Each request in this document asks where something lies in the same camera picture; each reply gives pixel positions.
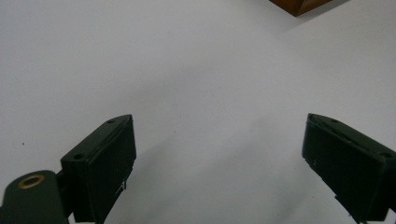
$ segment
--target wooden block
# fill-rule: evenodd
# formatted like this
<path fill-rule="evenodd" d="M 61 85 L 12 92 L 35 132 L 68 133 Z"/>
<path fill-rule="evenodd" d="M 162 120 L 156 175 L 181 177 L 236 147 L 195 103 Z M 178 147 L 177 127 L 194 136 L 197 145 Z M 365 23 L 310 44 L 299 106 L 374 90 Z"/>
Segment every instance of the wooden block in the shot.
<path fill-rule="evenodd" d="M 291 15 L 297 17 L 316 7 L 320 7 L 332 0 L 270 0 L 277 6 L 283 8 Z"/>

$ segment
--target white surface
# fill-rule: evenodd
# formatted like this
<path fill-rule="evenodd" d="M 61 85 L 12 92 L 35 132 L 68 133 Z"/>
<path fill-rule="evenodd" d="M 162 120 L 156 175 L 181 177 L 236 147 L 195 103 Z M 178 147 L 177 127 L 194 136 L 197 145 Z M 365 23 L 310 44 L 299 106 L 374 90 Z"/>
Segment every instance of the white surface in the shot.
<path fill-rule="evenodd" d="M 304 123 L 333 117 L 396 149 L 395 11 L 1 1 L 0 190 L 59 171 L 103 121 L 131 113 L 138 158 L 106 223 L 354 223 L 302 159 Z"/>

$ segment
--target black metal part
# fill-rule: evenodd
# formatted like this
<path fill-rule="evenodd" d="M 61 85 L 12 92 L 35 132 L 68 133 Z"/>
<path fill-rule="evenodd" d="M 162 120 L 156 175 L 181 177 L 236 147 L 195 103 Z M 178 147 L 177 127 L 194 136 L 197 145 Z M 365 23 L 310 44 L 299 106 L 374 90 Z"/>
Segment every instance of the black metal part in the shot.
<path fill-rule="evenodd" d="M 396 207 L 396 153 L 344 123 L 309 114 L 303 157 L 358 223 Z"/>
<path fill-rule="evenodd" d="M 131 115 L 110 119 L 62 157 L 62 171 L 39 171 L 8 185 L 1 224 L 104 223 L 132 172 L 136 149 Z"/>

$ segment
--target screw hole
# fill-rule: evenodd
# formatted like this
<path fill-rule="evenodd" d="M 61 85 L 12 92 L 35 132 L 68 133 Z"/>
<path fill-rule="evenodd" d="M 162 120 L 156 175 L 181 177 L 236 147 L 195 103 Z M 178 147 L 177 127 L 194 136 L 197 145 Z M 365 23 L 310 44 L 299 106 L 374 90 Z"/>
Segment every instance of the screw hole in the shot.
<path fill-rule="evenodd" d="M 29 189 L 39 185 L 44 179 L 45 177 L 43 175 L 30 175 L 18 183 L 18 187 L 20 189 Z"/>
<path fill-rule="evenodd" d="M 78 154 L 76 154 L 73 158 L 75 159 L 75 160 L 81 160 L 82 158 L 84 158 L 84 154 L 83 153 L 78 153 Z"/>
<path fill-rule="evenodd" d="M 388 152 L 381 152 L 380 155 L 385 157 L 385 158 L 391 158 L 392 157 L 392 155 L 390 155 Z"/>

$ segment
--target brown wooden box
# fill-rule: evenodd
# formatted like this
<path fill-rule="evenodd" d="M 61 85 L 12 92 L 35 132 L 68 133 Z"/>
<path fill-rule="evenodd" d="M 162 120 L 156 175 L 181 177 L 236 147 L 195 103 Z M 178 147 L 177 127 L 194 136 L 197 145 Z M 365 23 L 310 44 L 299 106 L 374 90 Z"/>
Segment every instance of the brown wooden box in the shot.
<path fill-rule="evenodd" d="M 297 17 L 316 7 L 328 3 L 332 0 L 270 0 L 277 6 L 283 8 L 291 15 Z"/>

